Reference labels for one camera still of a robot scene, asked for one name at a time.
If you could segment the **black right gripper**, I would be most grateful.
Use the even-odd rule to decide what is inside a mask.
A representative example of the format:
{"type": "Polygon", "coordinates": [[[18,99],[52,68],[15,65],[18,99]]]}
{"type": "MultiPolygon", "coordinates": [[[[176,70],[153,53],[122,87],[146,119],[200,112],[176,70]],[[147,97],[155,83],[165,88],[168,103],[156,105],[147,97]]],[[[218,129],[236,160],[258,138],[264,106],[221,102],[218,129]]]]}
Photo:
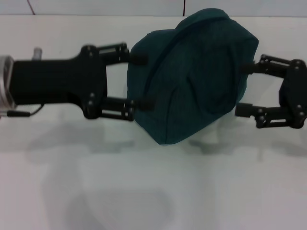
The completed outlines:
{"type": "Polygon", "coordinates": [[[259,73],[283,77],[280,105],[286,108],[239,103],[235,109],[235,116],[245,118],[253,116],[257,128],[303,127],[307,118],[307,66],[304,61],[263,54],[258,63],[244,64],[241,72],[247,75],[259,73]]]}

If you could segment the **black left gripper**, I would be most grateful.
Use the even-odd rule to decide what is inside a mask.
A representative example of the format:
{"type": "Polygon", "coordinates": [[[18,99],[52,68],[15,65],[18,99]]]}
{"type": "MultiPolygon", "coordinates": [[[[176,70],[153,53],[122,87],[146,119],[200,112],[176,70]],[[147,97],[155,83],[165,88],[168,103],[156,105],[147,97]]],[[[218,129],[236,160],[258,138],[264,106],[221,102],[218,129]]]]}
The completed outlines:
{"type": "Polygon", "coordinates": [[[85,118],[97,119],[107,95],[106,66],[95,46],[71,59],[18,60],[9,91],[17,105],[75,104],[85,118]]]}

